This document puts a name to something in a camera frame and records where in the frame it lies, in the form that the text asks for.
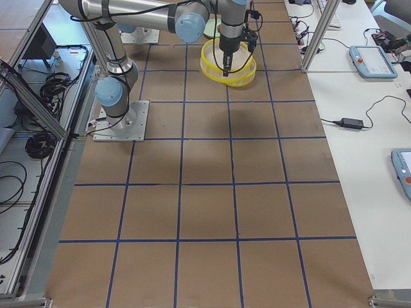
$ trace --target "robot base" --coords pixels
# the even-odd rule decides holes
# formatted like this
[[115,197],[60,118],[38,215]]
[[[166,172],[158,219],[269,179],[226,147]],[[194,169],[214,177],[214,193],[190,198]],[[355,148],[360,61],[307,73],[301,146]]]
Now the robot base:
[[155,30],[155,29],[151,29],[150,34],[148,34],[147,36],[139,37],[139,38],[131,35],[130,33],[122,33],[121,34],[121,40],[123,41],[124,45],[129,45],[129,44],[137,44],[137,45],[158,44],[159,37],[160,37],[160,30]]
[[[131,101],[130,108],[136,113],[137,117],[134,122],[121,130],[113,130],[108,128],[101,132],[94,134],[94,141],[144,141],[146,133],[147,115],[148,115],[148,101]],[[103,109],[100,111],[100,117],[105,117],[106,114]],[[97,124],[96,130],[109,127],[108,122],[102,121]]]

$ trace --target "white desk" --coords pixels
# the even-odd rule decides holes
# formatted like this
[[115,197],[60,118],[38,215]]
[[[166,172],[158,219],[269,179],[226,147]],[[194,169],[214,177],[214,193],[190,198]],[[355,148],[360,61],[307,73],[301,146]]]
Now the white desk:
[[[288,3],[287,8],[296,16],[311,10],[308,5]],[[325,37],[348,46],[365,45],[364,29],[377,27],[363,0],[351,6],[342,3],[337,14],[343,29],[327,31]],[[313,30],[318,18],[316,8],[313,16],[303,20]],[[397,65],[399,77],[381,82],[365,81],[357,73],[339,73],[355,72],[348,49],[338,42],[325,43],[326,51],[315,57],[308,73],[322,118],[352,117],[368,125],[365,111],[385,95],[405,99],[405,114],[411,117],[411,99],[405,92],[411,89],[410,73]],[[374,128],[369,131],[324,125],[374,289],[411,289],[411,201],[390,161],[392,149],[411,148],[411,124],[401,116],[402,107],[401,101],[390,98],[377,104],[370,112]]]
[[[310,5],[299,6],[289,4],[287,0],[285,1],[290,16],[306,16],[312,11]],[[315,31],[321,14],[317,7],[317,0],[312,1],[315,8],[313,15],[301,20],[310,26],[310,31]],[[357,0],[357,3],[352,5],[340,3],[337,8],[337,15],[342,23],[341,30],[327,31],[324,38],[340,40],[347,46],[365,45],[366,39],[363,36],[363,31],[368,28],[378,28],[376,21],[363,0]],[[369,45],[375,45],[371,38],[372,33],[375,32],[370,30],[365,33]],[[323,40],[323,43],[326,46],[326,50],[314,58],[309,72],[356,72],[346,47],[333,40]]]

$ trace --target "black cable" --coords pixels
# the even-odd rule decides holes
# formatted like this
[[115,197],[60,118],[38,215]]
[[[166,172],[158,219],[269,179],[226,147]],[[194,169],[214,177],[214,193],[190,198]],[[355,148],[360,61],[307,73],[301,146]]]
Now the black cable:
[[375,107],[375,105],[377,105],[378,103],[381,103],[384,99],[386,98],[394,98],[394,99],[398,99],[402,102],[404,102],[404,107],[401,110],[401,115],[407,120],[408,123],[411,124],[411,119],[409,119],[405,114],[404,114],[404,110],[407,107],[407,101],[405,101],[402,98],[397,98],[395,96],[391,96],[391,95],[386,95],[383,98],[381,98],[380,100],[376,101],[375,103],[373,103],[371,105],[370,108],[367,109],[367,111],[365,112],[365,115],[367,116],[367,118],[370,120],[371,125],[370,126],[364,126],[363,125],[363,121],[359,120],[359,119],[348,119],[348,118],[342,118],[340,121],[331,121],[331,120],[326,120],[326,119],[321,119],[321,121],[324,122],[328,122],[328,123],[333,123],[336,124],[338,126],[344,127],[344,128],[354,128],[357,130],[361,130],[363,128],[366,128],[368,130],[370,130],[371,128],[374,127],[374,122],[372,121],[371,117],[369,116],[369,112],[371,111],[371,109],[373,109]]
[[[213,35],[213,58],[214,58],[214,62],[217,66],[217,68],[219,70],[221,70],[222,72],[224,72],[224,70],[218,65],[217,62],[217,57],[216,57],[216,48],[215,48],[215,42],[216,42],[216,33],[217,33],[217,8],[218,8],[218,0],[216,0],[216,4],[213,5],[212,3],[210,3],[210,5],[213,7],[213,11],[214,11],[214,35]],[[240,72],[249,62],[249,60],[252,57],[252,54],[254,53],[254,50],[250,53],[250,55],[248,56],[248,58],[246,59],[246,61],[244,62],[244,64],[237,70],[235,71],[229,71],[229,74],[234,74],[234,73],[238,73]]]
[[368,37],[365,36],[365,32],[370,31],[370,30],[378,30],[378,31],[381,32],[381,29],[379,29],[379,28],[367,28],[367,29],[365,29],[364,32],[362,33],[362,35],[365,38],[365,45],[366,46],[368,46]]
[[18,240],[17,240],[17,243],[16,243],[16,245],[15,245],[12,249],[10,249],[10,252],[9,252],[5,257],[0,257],[0,265],[5,264],[5,263],[7,263],[8,261],[10,261],[10,260],[14,257],[14,255],[19,251],[21,241],[22,241],[22,239],[23,239],[24,233],[25,233],[25,231],[26,231],[26,229],[27,229],[27,226],[28,226],[28,223],[29,223],[29,221],[30,221],[31,213],[33,212],[33,208],[34,208],[34,206],[35,206],[35,204],[36,204],[36,201],[37,201],[37,196],[38,196],[39,193],[40,193],[40,186],[41,186],[41,183],[42,183],[42,181],[43,181],[44,175],[45,175],[45,173],[46,173],[45,171],[46,171],[46,169],[47,169],[48,164],[49,164],[50,161],[51,161],[51,158],[52,158],[52,156],[49,156],[49,159],[48,159],[48,161],[46,162],[46,165],[44,166],[44,169],[42,170],[42,172],[41,172],[41,174],[40,174],[40,176],[39,176],[39,181],[37,182],[37,186],[36,186],[36,190],[35,190],[33,199],[32,199],[32,201],[31,201],[31,203],[30,203],[29,208],[28,208],[27,211],[26,211],[26,215],[25,215],[24,221],[23,221],[23,226],[20,228],[20,236],[19,236],[19,238],[18,238]]
[[311,9],[312,9],[312,11],[311,11],[311,13],[310,13],[310,14],[308,14],[307,16],[301,16],[301,17],[299,17],[299,16],[289,16],[289,18],[296,18],[296,19],[300,19],[300,18],[307,18],[307,17],[312,16],[312,15],[314,14],[314,6],[313,6],[313,4],[312,4],[312,3],[310,3],[310,5],[311,5]]
[[[186,1],[181,1],[181,2],[178,2],[178,3],[177,3],[177,6],[178,6],[178,5],[183,5],[183,4],[192,3],[192,2],[197,2],[197,1],[198,1],[198,0],[186,0]],[[161,9],[163,9],[163,8],[169,8],[171,5],[174,5],[174,3],[170,3],[170,4],[166,4],[166,5],[162,5],[162,6],[157,6],[157,7],[155,7],[155,8],[149,8],[149,9],[147,9],[147,10],[143,10],[143,11],[139,11],[139,12],[113,13],[113,14],[109,13],[109,16],[108,16],[108,17],[111,18],[111,17],[115,17],[115,16],[141,15],[141,14],[146,14],[146,13],[154,12],[154,11],[157,11],[157,10],[161,10]],[[92,22],[92,21],[98,21],[98,20],[100,20],[100,19],[105,19],[105,18],[107,18],[107,17],[105,17],[105,16],[98,16],[98,17],[95,17],[95,18],[92,18],[92,19],[77,19],[77,18],[74,17],[74,16],[70,16],[70,19],[71,19],[72,21],[75,21],[75,22]]]
[[343,42],[341,42],[340,40],[337,40],[335,38],[326,38],[324,37],[323,40],[335,40],[336,42],[340,43],[341,45],[343,45],[345,48],[349,49],[349,46],[345,45]]
[[49,132],[37,133],[27,140],[25,150],[31,158],[43,159],[52,154],[57,140]]
[[398,100],[404,102],[404,107],[403,107],[403,109],[401,110],[401,115],[408,121],[408,123],[411,124],[411,120],[404,114],[404,110],[405,110],[405,108],[407,107],[407,101],[405,101],[405,100],[402,99],[402,98],[397,98],[397,97],[395,97],[395,96],[386,95],[386,96],[384,96],[383,98],[381,98],[379,101],[376,101],[375,103],[373,103],[373,104],[371,105],[371,107],[365,112],[365,115],[368,117],[368,119],[369,119],[370,122],[371,122],[371,126],[368,126],[368,127],[364,126],[364,128],[371,129],[372,127],[374,127],[374,122],[372,121],[371,117],[368,115],[368,112],[369,112],[371,109],[373,109],[375,105],[377,105],[378,103],[381,103],[381,102],[382,102],[384,99],[386,99],[386,98],[394,98],[394,99],[398,99]]
[[334,123],[334,121],[330,121],[330,120],[325,120],[325,119],[320,119],[320,120],[324,122],[328,122],[328,123]]
[[3,204],[6,204],[7,202],[11,201],[14,197],[16,197],[18,195],[17,199],[15,201],[13,201],[13,203],[10,206],[8,206],[7,208],[5,208],[5,210],[2,210],[0,212],[0,214],[2,214],[4,212],[10,210],[12,207],[14,207],[14,205],[16,205],[20,201],[21,196],[24,192],[24,184],[26,184],[26,181],[27,181],[27,169],[26,169],[26,167],[24,167],[19,162],[15,162],[15,161],[12,161],[12,160],[6,160],[4,162],[0,162],[0,164],[17,164],[18,166],[22,167],[22,169],[24,171],[24,178],[23,179],[19,178],[18,176],[15,176],[15,175],[0,176],[0,180],[4,179],[4,178],[14,178],[14,179],[16,179],[20,182],[20,188],[13,194],[13,196],[9,197],[7,200],[0,201],[0,205],[3,205]]
[[[109,34],[108,34],[105,30],[103,30],[103,32],[104,32],[107,40],[109,41],[109,44],[110,44],[110,47],[111,47],[111,49],[112,49],[112,51],[113,51],[114,57],[115,57],[116,59],[118,59],[118,57],[117,57],[117,55],[116,55],[116,50],[114,49],[114,46],[113,46],[113,43],[112,43],[112,41],[111,41],[111,39],[110,39]],[[91,135],[91,134],[93,134],[93,136],[94,136],[94,133],[96,133],[96,132],[101,132],[101,131],[103,131],[103,130],[108,130],[109,128],[113,128],[114,126],[116,126],[118,123],[120,123],[120,122],[124,119],[124,117],[126,116],[126,114],[127,114],[127,112],[128,112],[128,108],[129,108],[129,105],[130,105],[130,91],[131,91],[131,88],[130,88],[130,85],[128,84],[127,76],[125,75],[125,71],[124,71],[123,67],[121,66],[121,63],[118,63],[118,65],[119,65],[119,67],[120,67],[120,69],[121,69],[121,72],[123,73],[123,76],[124,76],[125,81],[123,81],[121,78],[117,78],[117,80],[120,81],[120,82],[122,82],[123,84],[125,84],[125,85],[127,86],[127,110],[126,110],[126,112],[120,117],[120,120],[118,120],[117,122],[115,122],[113,125],[108,126],[108,127],[106,127],[106,128],[100,128],[99,130],[93,130],[93,131],[91,131],[91,132],[87,132],[87,133],[85,134],[85,136],[89,136],[89,135]]]

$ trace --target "blue joint cap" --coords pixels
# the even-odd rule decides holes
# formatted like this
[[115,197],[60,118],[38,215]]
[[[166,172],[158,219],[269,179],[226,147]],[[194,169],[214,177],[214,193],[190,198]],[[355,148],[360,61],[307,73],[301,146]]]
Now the blue joint cap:
[[96,86],[96,95],[98,101],[104,107],[114,106],[123,96],[121,82],[113,77],[107,77],[100,80]]
[[239,5],[246,5],[248,0],[232,0],[232,1]]
[[136,30],[136,26],[131,26],[129,24],[117,24],[119,30],[123,33],[133,33]]
[[175,33],[186,43],[194,43],[203,34],[206,28],[204,18],[198,13],[181,15],[175,23]]

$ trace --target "yellow bowl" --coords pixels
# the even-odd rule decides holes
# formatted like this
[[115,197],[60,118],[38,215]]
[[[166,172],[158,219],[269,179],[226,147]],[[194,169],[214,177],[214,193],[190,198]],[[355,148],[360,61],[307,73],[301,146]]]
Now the yellow bowl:
[[[214,49],[216,60],[218,65],[222,67],[223,52],[218,48],[218,43],[219,39],[216,38],[216,48]],[[233,54],[232,70],[235,71],[240,69],[249,56],[250,53],[247,50],[247,45],[241,43],[240,49]],[[213,40],[209,40],[201,49],[200,68],[204,75],[206,75],[211,80],[224,83],[230,87],[243,87],[254,79],[257,65],[256,61],[251,56],[240,71],[232,73],[228,77],[224,77],[222,70],[219,69],[215,64],[213,54]]]

